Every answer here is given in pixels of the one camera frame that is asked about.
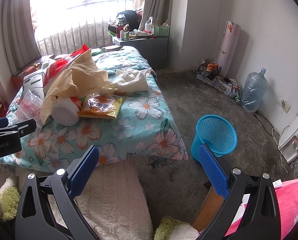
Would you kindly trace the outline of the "white cloth rag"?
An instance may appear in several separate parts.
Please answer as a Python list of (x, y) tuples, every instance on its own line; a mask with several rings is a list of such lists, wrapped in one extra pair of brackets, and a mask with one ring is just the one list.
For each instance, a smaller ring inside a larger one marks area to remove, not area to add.
[(108, 80), (105, 88), (112, 92), (132, 93), (149, 90), (147, 78), (152, 68), (136, 70), (132, 68), (118, 69), (115, 72), (116, 78)]

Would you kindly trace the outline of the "white product box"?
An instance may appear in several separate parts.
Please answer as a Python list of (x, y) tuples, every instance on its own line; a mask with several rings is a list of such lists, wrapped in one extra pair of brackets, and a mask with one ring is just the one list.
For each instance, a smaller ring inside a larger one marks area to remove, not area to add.
[(42, 101), (45, 98), (43, 92), (43, 78), (44, 73), (42, 70), (37, 70), (23, 78), (23, 96), (28, 92), (28, 90), (40, 98)]

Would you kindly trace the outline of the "clear plastic packet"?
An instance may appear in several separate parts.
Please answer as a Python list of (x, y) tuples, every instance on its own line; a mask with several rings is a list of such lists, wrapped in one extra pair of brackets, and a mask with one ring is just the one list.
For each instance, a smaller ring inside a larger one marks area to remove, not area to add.
[(43, 101), (33, 94), (31, 90), (28, 90), (16, 110), (17, 119), (20, 122), (33, 119), (37, 127), (42, 128), (43, 124), (40, 118), (42, 104)]

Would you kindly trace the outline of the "empty blue water jug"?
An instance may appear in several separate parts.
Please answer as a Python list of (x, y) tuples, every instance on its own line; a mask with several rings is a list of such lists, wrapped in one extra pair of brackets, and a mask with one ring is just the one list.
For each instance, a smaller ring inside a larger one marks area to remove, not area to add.
[(246, 78), (240, 100), (243, 108), (249, 113), (257, 111), (269, 87), (269, 83), (264, 77), (265, 73), (266, 69), (262, 68), (259, 73), (252, 72)]

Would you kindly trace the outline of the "blue plastic waste basket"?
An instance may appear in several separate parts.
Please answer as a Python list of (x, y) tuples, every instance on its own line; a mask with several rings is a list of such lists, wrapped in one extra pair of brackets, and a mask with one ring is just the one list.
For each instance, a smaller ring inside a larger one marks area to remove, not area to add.
[(217, 157), (232, 153), (237, 146), (238, 138), (234, 127), (218, 115), (202, 116), (195, 128), (195, 137), (191, 154), (198, 161), (198, 148), (205, 144)]

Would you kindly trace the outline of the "grey cabinet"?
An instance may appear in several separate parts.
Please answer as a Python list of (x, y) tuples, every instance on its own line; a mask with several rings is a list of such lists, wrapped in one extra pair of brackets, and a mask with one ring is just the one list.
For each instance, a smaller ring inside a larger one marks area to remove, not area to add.
[(121, 40), (113, 37), (112, 41), (117, 46), (136, 48), (154, 70), (166, 67), (168, 37), (136, 38), (131, 40)]

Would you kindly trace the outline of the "yellow orange snack bag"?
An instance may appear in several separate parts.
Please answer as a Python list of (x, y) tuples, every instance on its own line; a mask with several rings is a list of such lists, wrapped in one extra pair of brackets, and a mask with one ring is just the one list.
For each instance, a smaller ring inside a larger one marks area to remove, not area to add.
[(79, 117), (116, 119), (125, 97), (115, 94), (92, 94), (85, 98)]

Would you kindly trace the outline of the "white water dispenser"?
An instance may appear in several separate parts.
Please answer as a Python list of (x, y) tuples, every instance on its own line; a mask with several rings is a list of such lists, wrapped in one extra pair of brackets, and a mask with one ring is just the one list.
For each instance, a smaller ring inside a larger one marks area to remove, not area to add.
[(292, 124), (282, 132), (279, 139), (278, 150), (287, 163), (298, 156), (298, 116)]

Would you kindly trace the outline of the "red thermos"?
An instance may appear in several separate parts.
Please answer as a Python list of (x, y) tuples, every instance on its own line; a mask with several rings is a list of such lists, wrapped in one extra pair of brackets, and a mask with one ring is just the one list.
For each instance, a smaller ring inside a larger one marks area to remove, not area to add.
[(124, 30), (124, 23), (119, 22), (118, 25), (116, 26), (116, 37), (120, 38), (120, 32)]

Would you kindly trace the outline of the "red plastic wrapper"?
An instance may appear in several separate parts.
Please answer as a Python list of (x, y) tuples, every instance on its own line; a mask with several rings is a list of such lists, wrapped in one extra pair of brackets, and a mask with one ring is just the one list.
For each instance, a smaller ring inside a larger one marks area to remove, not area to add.
[(81, 47), (81, 49), (74, 51), (70, 55), (57, 59), (48, 68), (46, 68), (46, 73), (43, 81), (43, 88), (45, 88), (58, 74), (60, 74), (62, 70), (65, 70), (65, 68), (71, 61), (73, 61), (77, 56), (85, 53), (87, 50), (89, 50), (89, 47), (84, 44)]

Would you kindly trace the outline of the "grey curtain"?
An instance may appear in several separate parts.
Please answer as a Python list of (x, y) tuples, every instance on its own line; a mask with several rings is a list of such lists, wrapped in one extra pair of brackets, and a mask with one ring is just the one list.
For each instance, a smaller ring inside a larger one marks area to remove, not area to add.
[(157, 19), (160, 25), (166, 21), (167, 24), (170, 25), (172, 1), (173, 0), (145, 0), (139, 29), (145, 29), (145, 22), (149, 20), (151, 16), (153, 20)]

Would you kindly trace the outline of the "wooden stool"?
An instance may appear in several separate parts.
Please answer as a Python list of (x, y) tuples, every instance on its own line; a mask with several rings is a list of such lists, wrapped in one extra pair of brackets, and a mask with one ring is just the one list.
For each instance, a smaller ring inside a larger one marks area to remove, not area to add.
[(192, 226), (199, 232), (208, 226), (224, 202), (224, 198), (217, 195), (209, 180), (205, 181), (203, 185), (208, 189), (208, 193), (192, 224)]

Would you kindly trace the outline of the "black bag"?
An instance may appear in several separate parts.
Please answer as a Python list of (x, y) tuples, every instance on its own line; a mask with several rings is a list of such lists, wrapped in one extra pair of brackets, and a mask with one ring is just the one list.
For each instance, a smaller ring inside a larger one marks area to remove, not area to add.
[(138, 14), (135, 10), (125, 10), (122, 12), (119, 12), (116, 15), (116, 18), (123, 18), (124, 19), (124, 25), (129, 25), (129, 30), (138, 29), (140, 26), (141, 18), (142, 16)]

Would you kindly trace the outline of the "white milk bottle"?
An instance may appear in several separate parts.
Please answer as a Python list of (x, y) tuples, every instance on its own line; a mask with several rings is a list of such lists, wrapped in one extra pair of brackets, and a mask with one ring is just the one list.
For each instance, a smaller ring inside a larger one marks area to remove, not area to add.
[(60, 98), (52, 105), (51, 116), (63, 126), (74, 126), (78, 123), (78, 112), (82, 108), (83, 101), (77, 97)]

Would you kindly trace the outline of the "beige paper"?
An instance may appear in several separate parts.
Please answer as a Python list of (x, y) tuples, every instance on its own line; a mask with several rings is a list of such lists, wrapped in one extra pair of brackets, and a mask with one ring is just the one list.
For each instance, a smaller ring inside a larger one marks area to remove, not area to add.
[(108, 72), (97, 67), (92, 59), (92, 50), (88, 49), (75, 58), (50, 85), (41, 107), (41, 122), (45, 124), (57, 98), (82, 98), (93, 93), (110, 94), (118, 91), (119, 89), (109, 82)]

